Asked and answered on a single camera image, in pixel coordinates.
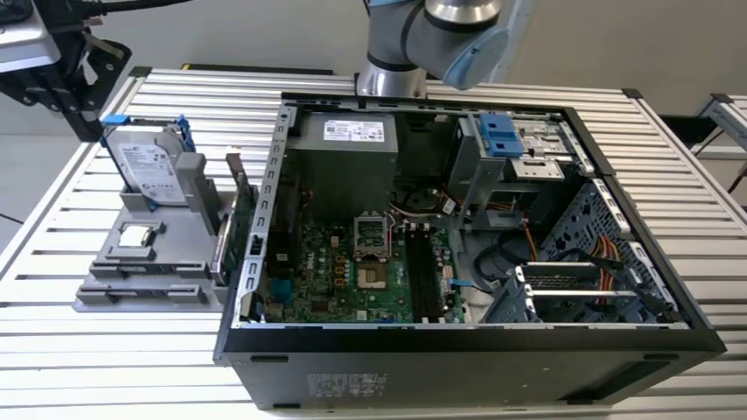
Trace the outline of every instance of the sticker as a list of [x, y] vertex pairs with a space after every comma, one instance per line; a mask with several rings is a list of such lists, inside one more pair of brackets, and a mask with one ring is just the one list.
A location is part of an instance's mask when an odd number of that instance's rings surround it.
[[184, 194], [168, 152], [154, 144], [132, 143], [120, 144], [118, 151], [140, 193], [158, 204], [181, 204]]
[[456, 207], [456, 201], [452, 199], [445, 199], [445, 204], [442, 205], [442, 212], [445, 214], [453, 213], [453, 208]]
[[384, 395], [388, 374], [308, 374], [308, 391], [316, 398]]
[[536, 140], [533, 137], [526, 137], [526, 147], [536, 148], [541, 147], [541, 140]]
[[324, 123], [324, 140], [384, 143], [384, 123], [329, 120]]

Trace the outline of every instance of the slotted aluminum surface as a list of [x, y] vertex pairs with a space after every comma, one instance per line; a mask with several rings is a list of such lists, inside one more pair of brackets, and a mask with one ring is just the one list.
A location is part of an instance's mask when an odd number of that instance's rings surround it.
[[[281, 91], [350, 94], [349, 77], [153, 70], [129, 79], [110, 110], [185, 114], [208, 175], [229, 187], [221, 161], [240, 149], [257, 183]], [[574, 107], [616, 169], [728, 353], [612, 408], [366, 410], [285, 417], [552, 417], [691, 420], [747, 417], [747, 228], [699, 163], [644, 101], [618, 90], [482, 85], [433, 99]], [[117, 209], [121, 180], [97, 145], [81, 146], [0, 255], [0, 418], [250, 418], [232, 370], [210, 352], [220, 315], [76, 313], [69, 308]]]

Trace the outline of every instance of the white wall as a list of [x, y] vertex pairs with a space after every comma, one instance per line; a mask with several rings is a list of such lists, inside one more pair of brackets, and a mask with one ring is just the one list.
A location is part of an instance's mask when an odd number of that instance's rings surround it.
[[747, 93], [744, 0], [536, 0], [508, 82], [636, 88], [660, 113]]
[[[193, 0], [104, 21], [94, 35], [126, 45], [140, 66], [192, 62], [353, 74], [365, 62], [368, 18], [358, 0]], [[0, 133], [64, 135], [70, 129], [41, 106], [28, 109], [1, 97]]]
[[[715, 91], [747, 93], [747, 0], [533, 1], [506, 82], [637, 88], [668, 113], [693, 112]], [[352, 74], [364, 62], [366, 29], [358, 0], [193, 0], [112, 14], [94, 33], [128, 45], [137, 65], [325, 67]], [[41, 107], [0, 98], [0, 133], [70, 132]]]

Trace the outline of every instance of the metal case frame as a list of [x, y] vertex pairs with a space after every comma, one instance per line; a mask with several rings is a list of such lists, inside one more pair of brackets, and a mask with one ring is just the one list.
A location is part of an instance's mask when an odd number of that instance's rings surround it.
[[[688, 329], [592, 329], [554, 328], [534, 329], [521, 327], [482, 327], [469, 329], [429, 328], [240, 328], [234, 310], [249, 308], [225, 305], [222, 321], [218, 329], [216, 345], [216, 359], [230, 363], [237, 370], [238, 377], [252, 392], [256, 405], [260, 408], [301, 408], [301, 407], [416, 407], [428, 402], [429, 406], [488, 405], [553, 405], [560, 403], [614, 403], [635, 395], [669, 376], [683, 372], [700, 362], [711, 359], [724, 351], [713, 328], [708, 324], [696, 301], [677, 277], [671, 263], [645, 226], [635, 204], [621, 189], [614, 178], [614, 170], [606, 161], [596, 142], [593, 141], [581, 119], [572, 108], [493, 105], [464, 101], [418, 101], [418, 100], [380, 100], [336, 95], [284, 94], [277, 117], [276, 131], [270, 146], [270, 154], [265, 169], [265, 179], [272, 179], [280, 170], [280, 160], [285, 146], [288, 121], [293, 120], [298, 109], [337, 110], [342, 104], [356, 103], [358, 109], [406, 108], [408, 111], [454, 113], [468, 109], [474, 111], [542, 111], [557, 112], [569, 122], [569, 129], [580, 142], [585, 155], [596, 168], [596, 178], [602, 181], [610, 196], [616, 199], [618, 209], [624, 215], [632, 233], [632, 239], [645, 249], [649, 259], [659, 270], [661, 279], [679, 303], [679, 310], [688, 323]], [[268, 223], [262, 209], [272, 208], [274, 193], [272, 186], [262, 185], [254, 223]], [[257, 277], [261, 267], [261, 247], [266, 238], [250, 238], [254, 247], [248, 247], [244, 276], [240, 284], [230, 289], [228, 301], [236, 299], [240, 303], [237, 288], [241, 292], [257, 287]], [[468, 379], [474, 381], [476, 387], [493, 387], [492, 393], [474, 392], [474, 387], [454, 385], [446, 387], [452, 393], [442, 395], [437, 391], [444, 385], [428, 383], [426, 377], [420, 381], [413, 367], [432, 371], [441, 370], [444, 375], [454, 374], [449, 368], [453, 358], [468, 354], [469, 361], [460, 357], [460, 364], [465, 372], [470, 372]], [[614, 363], [612, 369], [602, 369]], [[496, 383], [496, 375], [505, 377], [508, 372], [518, 377], [530, 375], [520, 366], [544, 366], [540, 371], [554, 371], [562, 367], [572, 367], [573, 371], [588, 372], [582, 386], [568, 380], [569, 387], [553, 400], [536, 401], [520, 397], [510, 384]], [[388, 398], [386, 400], [330, 399], [313, 400], [309, 396], [305, 379], [309, 370], [316, 372], [406, 372], [409, 385], [418, 387], [408, 398]], [[301, 385], [286, 386], [289, 382], [302, 382]], [[386, 385], [400, 388], [393, 381]], [[544, 398], [556, 393], [556, 389], [532, 389]]]

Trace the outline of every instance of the label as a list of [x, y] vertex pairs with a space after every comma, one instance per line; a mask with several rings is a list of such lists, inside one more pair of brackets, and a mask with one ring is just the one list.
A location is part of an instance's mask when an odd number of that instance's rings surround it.
[[324, 123], [324, 140], [384, 143], [384, 123], [329, 120]]
[[445, 204], [442, 205], [442, 212], [445, 214], [453, 213], [453, 208], [456, 207], [456, 201], [452, 199], [445, 199]]
[[158, 204], [184, 202], [168, 153], [154, 144], [120, 144], [118, 151], [140, 193]]
[[533, 137], [525, 137], [526, 140], [526, 147], [536, 148], [541, 147], [541, 140], [536, 140]]
[[384, 395], [388, 374], [308, 374], [308, 391], [316, 398], [357, 398]]

